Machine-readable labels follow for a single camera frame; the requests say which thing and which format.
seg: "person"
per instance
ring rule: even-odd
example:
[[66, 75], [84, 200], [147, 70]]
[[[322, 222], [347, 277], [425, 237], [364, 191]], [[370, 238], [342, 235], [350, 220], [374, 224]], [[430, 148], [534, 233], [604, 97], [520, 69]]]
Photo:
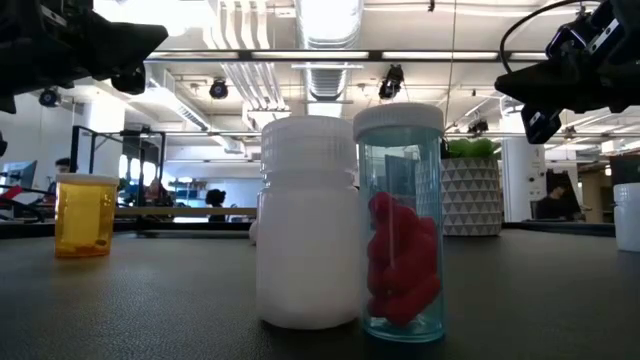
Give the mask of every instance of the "person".
[[151, 185], [145, 189], [144, 195], [147, 206], [173, 206], [173, 199], [158, 178], [153, 179]]
[[[211, 207], [221, 208], [226, 196], [226, 191], [220, 191], [218, 189], [209, 190], [207, 192], [207, 198], [205, 199], [205, 202]], [[226, 216], [224, 215], [209, 216], [209, 222], [225, 222], [225, 219]]]
[[549, 195], [538, 201], [536, 206], [536, 220], [573, 220], [573, 214], [568, 209], [562, 196], [567, 191], [564, 186], [556, 186]]
[[[58, 174], [68, 174], [71, 172], [71, 159], [69, 158], [62, 158], [62, 159], [58, 159], [56, 160], [56, 172]], [[49, 184], [49, 188], [47, 188], [47, 192], [51, 193], [53, 195], [46, 195], [44, 197], [44, 203], [45, 204], [52, 204], [56, 202], [56, 191], [57, 191], [57, 183], [55, 181], [51, 182], [51, 184]]]

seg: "dark gray table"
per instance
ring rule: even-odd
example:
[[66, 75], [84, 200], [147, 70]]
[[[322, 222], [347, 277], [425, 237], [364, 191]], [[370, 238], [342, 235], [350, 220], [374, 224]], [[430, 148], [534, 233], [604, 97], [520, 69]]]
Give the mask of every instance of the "dark gray table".
[[0, 359], [640, 359], [640, 255], [614, 239], [509, 230], [445, 254], [446, 339], [399, 345], [258, 321], [246, 240], [119, 238], [79, 261], [3, 240]]

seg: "computer monitor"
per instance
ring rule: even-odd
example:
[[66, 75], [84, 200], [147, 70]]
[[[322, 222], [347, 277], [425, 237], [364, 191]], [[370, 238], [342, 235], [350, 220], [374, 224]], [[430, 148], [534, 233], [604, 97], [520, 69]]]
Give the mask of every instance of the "computer monitor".
[[0, 173], [0, 183], [7, 186], [33, 187], [38, 161], [6, 163]]

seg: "green plant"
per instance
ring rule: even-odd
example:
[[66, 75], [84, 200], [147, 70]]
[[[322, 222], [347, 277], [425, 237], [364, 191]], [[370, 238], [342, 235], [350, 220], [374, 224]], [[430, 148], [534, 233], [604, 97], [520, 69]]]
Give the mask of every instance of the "green plant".
[[443, 158], [490, 158], [500, 145], [489, 139], [458, 139], [448, 143], [448, 151], [443, 152]]

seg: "black cable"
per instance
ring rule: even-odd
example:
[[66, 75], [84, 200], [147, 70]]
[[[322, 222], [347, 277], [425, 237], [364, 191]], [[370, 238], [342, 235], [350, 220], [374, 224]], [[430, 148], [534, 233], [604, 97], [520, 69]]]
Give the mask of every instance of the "black cable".
[[19, 208], [22, 209], [28, 213], [31, 213], [33, 215], [36, 216], [36, 220], [27, 220], [24, 223], [25, 224], [35, 224], [35, 223], [43, 223], [44, 222], [44, 216], [42, 216], [42, 213], [40, 213], [40, 211], [36, 210], [35, 208], [29, 206], [29, 205], [25, 205], [23, 203], [19, 203], [15, 200], [9, 200], [9, 199], [3, 199], [0, 198], [0, 204], [8, 204], [13, 206], [14, 208]]
[[[516, 22], [515, 24], [513, 24], [512, 27], [509, 28], [509, 30], [507, 30], [507, 32], [504, 34], [504, 36], [502, 37], [502, 40], [500, 41], [500, 60], [502, 61], [502, 65], [504, 66], [504, 69], [507, 70], [507, 73], [512, 73], [513, 71], [511, 70], [511, 67], [509, 66], [509, 61], [505, 55], [505, 51], [504, 51], [504, 47], [506, 46], [507, 43], [507, 39], [509, 38], [509, 36], [516, 31], [517, 28], [519, 28], [520, 26], [522, 26], [522, 24], [526, 23], [527, 21], [533, 19], [534, 17], [545, 13], [549, 10], [553, 10], [559, 7], [563, 7], [566, 5], [571, 5], [571, 4], [577, 4], [577, 3], [583, 3], [585, 0], [564, 0], [564, 1], [559, 1], [557, 3], [551, 4], [551, 5], [547, 5], [545, 7], [542, 7], [534, 12], [532, 12], [531, 14], [523, 17], [522, 19], [520, 19], [518, 22]], [[604, 0], [589, 0], [592, 2], [598, 2], [598, 3], [602, 3]]]

